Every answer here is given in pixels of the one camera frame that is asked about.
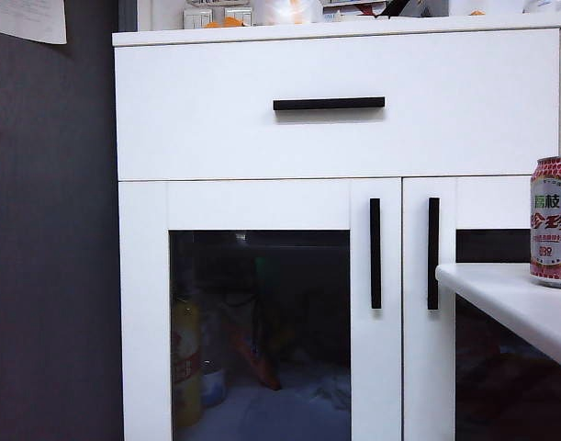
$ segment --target cabinet drawer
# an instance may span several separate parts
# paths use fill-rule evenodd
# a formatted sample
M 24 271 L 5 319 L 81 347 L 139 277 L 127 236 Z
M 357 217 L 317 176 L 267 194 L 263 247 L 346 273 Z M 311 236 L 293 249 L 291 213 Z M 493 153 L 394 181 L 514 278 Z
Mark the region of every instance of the cabinet drawer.
M 559 30 L 116 50 L 119 179 L 529 174 L 557 154 Z M 273 110 L 384 96 L 382 109 Z

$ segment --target dark wall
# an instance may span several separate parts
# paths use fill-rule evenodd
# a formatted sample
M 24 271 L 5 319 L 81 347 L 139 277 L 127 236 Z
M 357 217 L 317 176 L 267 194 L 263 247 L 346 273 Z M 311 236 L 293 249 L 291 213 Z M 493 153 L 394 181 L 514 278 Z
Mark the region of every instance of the dark wall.
M 0 440 L 123 437 L 111 32 L 67 0 L 68 44 L 0 34 Z

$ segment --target black drawer handle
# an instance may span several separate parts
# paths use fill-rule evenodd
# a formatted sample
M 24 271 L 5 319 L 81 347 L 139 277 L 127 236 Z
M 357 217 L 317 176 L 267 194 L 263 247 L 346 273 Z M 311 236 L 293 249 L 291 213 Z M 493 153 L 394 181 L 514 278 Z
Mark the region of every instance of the black drawer handle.
M 275 99 L 274 110 L 322 110 L 328 108 L 384 107 L 383 96 L 364 98 Z

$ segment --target light switch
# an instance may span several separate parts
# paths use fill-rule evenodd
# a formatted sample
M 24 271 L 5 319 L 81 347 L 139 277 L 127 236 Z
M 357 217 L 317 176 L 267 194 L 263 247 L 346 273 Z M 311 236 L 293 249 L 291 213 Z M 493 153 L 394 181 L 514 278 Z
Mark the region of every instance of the light switch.
M 184 29 L 200 29 L 213 21 L 213 10 L 189 7 L 183 12 Z
M 244 26 L 252 25 L 251 7 L 226 7 L 225 17 L 233 17 L 243 23 Z

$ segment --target drink can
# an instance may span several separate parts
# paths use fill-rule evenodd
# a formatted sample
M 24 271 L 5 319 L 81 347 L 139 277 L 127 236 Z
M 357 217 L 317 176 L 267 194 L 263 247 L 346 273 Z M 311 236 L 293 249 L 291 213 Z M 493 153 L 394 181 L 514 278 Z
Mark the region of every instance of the drink can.
M 531 177 L 531 276 L 561 288 L 561 156 L 540 159 Z

